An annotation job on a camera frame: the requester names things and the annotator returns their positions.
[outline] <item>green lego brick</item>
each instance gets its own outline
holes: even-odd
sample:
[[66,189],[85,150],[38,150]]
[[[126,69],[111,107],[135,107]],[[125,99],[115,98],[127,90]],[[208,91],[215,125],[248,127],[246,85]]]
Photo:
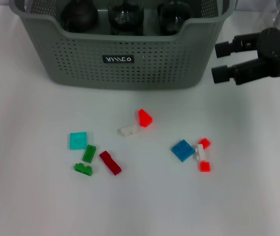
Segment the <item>green lego brick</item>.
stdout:
[[85,174],[87,176],[91,176],[93,171],[92,171],[92,167],[90,166],[84,166],[83,163],[77,163],[75,164],[74,167],[75,171],[80,172],[82,174]]
[[92,146],[92,145],[88,145],[86,147],[86,150],[85,150],[84,156],[82,158],[82,161],[87,162],[87,163],[91,163],[95,152],[96,152],[96,147]]

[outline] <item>white table surface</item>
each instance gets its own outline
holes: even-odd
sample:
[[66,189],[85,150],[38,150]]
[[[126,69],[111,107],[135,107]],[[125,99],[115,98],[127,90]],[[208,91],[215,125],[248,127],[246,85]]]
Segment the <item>white table surface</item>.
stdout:
[[[257,16],[234,13],[219,42],[252,32]],[[215,85],[210,70],[255,57],[213,53],[186,90],[66,87],[49,79],[20,19],[0,6],[0,236],[280,236],[280,78]],[[140,108],[152,127],[119,136]],[[68,150],[67,136],[77,131],[98,147],[92,177],[73,170],[83,151]],[[212,141],[209,175],[170,151],[201,137]]]

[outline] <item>basket label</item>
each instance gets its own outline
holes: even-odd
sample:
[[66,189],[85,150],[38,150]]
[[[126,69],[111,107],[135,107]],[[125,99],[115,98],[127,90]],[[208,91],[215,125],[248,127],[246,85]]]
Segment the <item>basket label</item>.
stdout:
[[135,63],[134,55],[102,55],[104,63]]

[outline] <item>white lego brick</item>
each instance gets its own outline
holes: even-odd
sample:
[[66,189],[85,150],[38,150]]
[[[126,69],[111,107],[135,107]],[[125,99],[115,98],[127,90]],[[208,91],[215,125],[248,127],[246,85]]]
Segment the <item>white lego brick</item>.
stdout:
[[127,137],[129,135],[136,134],[138,132],[138,126],[137,125],[127,126],[127,127],[119,129],[118,132],[122,136]]
[[197,145],[197,149],[198,149],[198,154],[199,154],[199,160],[198,161],[206,161],[203,145],[202,144],[198,144]]

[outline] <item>robotic arm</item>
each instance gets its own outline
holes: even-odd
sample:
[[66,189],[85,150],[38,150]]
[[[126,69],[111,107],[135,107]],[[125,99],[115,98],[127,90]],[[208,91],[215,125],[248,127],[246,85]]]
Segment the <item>robotic arm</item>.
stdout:
[[215,45],[217,58],[230,56],[231,53],[257,50],[258,59],[232,67],[212,68],[214,83],[228,82],[234,78],[241,85],[264,77],[280,77],[280,30],[265,29],[261,33],[234,37],[232,43]]

